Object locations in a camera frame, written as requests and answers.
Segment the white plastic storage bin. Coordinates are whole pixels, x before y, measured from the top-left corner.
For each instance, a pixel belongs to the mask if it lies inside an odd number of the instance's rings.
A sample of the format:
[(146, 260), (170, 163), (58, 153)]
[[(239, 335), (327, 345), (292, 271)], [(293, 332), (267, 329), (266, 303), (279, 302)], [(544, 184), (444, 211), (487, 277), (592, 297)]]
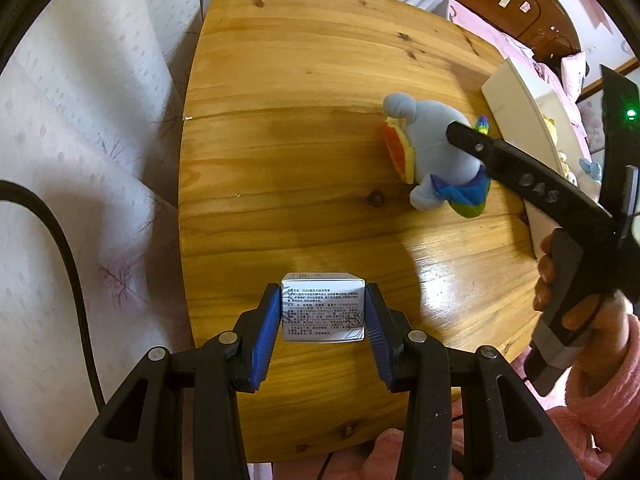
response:
[[(553, 89), (535, 73), (513, 58), (507, 58), (482, 85), (483, 96), (494, 115), (503, 140), (564, 177), (559, 152), (567, 154), (575, 168), (582, 151), (570, 118)], [(554, 146), (542, 115), (553, 118), (558, 128), (558, 145)]]

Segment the pink bed blanket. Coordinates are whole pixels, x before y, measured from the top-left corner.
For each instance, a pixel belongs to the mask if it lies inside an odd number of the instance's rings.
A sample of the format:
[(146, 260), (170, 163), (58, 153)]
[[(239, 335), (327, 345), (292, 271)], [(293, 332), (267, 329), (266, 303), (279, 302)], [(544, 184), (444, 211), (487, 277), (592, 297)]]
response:
[(534, 52), (511, 36), (500, 32), (494, 26), (489, 25), (478, 15), (470, 11), (456, 0), (450, 0), (449, 17), (454, 24), (461, 26), (472, 32), (474, 35), (483, 38), (492, 44), (503, 58), (513, 58), (515, 62), (524, 66), (526, 73), (535, 73), (540, 79), (548, 84), (558, 96), (562, 107), (566, 111), (570, 123), (574, 129), (575, 136), (585, 154), (589, 154), (587, 133), (582, 124), (578, 107), (574, 98), (570, 98), (564, 91), (559, 77), (552, 72), (551, 68), (544, 63), (534, 60)]

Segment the small white paper box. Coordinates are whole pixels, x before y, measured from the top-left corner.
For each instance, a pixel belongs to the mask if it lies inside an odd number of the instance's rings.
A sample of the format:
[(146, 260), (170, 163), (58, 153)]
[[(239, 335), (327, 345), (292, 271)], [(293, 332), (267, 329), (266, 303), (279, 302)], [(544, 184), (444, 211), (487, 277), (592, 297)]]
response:
[(340, 344), (364, 339), (366, 281), (349, 273), (288, 273), (281, 281), (288, 342)]

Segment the blue rainbow plush toy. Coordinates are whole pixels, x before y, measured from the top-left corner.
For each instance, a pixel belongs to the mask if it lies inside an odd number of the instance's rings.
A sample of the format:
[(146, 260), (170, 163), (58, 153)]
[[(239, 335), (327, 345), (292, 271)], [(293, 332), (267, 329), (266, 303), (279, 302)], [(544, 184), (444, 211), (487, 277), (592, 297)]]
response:
[(470, 123), (455, 108), (442, 102), (417, 101), (405, 93), (383, 100), (386, 114), (382, 137), (402, 183), (410, 185), (410, 204), (431, 211), (448, 204), (463, 218), (484, 212), (490, 179), (477, 158), (449, 143), (453, 122)]

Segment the yellow chick plush toy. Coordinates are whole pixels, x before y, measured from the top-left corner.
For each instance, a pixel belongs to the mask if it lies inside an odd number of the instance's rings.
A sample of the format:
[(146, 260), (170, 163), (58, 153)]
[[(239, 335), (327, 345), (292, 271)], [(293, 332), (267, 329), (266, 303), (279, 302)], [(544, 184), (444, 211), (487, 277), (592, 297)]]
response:
[(544, 118), (544, 124), (548, 129), (549, 136), (554, 146), (558, 145), (558, 128), (556, 128), (555, 121), (553, 118), (548, 117), (547, 115), (542, 115)]

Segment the upright pink pillow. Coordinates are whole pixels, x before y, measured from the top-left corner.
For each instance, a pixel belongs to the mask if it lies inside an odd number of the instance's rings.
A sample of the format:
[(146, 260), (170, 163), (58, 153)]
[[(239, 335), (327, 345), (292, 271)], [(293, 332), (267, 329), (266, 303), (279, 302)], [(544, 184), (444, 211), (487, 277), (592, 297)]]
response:
[(570, 102), (576, 103), (582, 94), (582, 86), (587, 73), (585, 52), (577, 52), (561, 58), (561, 82)]

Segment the wooden bed headboard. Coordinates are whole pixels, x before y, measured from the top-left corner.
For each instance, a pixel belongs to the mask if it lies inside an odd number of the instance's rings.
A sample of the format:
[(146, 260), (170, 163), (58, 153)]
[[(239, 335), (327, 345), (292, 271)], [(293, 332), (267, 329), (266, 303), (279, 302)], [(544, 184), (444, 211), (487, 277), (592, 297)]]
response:
[(559, 0), (454, 0), (525, 44), (537, 62), (556, 72), (561, 60), (582, 50), (574, 25)]

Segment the white blue plush toy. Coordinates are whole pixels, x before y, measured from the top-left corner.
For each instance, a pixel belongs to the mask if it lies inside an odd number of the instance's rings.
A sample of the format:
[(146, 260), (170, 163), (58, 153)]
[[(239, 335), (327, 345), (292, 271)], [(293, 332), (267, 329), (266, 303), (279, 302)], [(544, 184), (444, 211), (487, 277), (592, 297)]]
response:
[(602, 167), (598, 162), (590, 162), (585, 158), (578, 159), (578, 165), (573, 168), (567, 154), (559, 152), (562, 173), (567, 181), (574, 184), (592, 200), (599, 200), (602, 185)]

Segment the white floral curtain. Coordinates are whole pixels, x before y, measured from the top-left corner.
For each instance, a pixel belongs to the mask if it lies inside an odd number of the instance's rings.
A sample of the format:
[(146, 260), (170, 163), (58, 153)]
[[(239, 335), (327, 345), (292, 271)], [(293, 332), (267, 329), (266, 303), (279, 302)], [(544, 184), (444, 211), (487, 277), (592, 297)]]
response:
[[(61, 223), (105, 394), (149, 348), (192, 344), (177, 184), (201, 27), (200, 0), (52, 0), (1, 76), (1, 175)], [(1, 207), (1, 411), (49, 479), (96, 418), (60, 254), (11, 204)]]

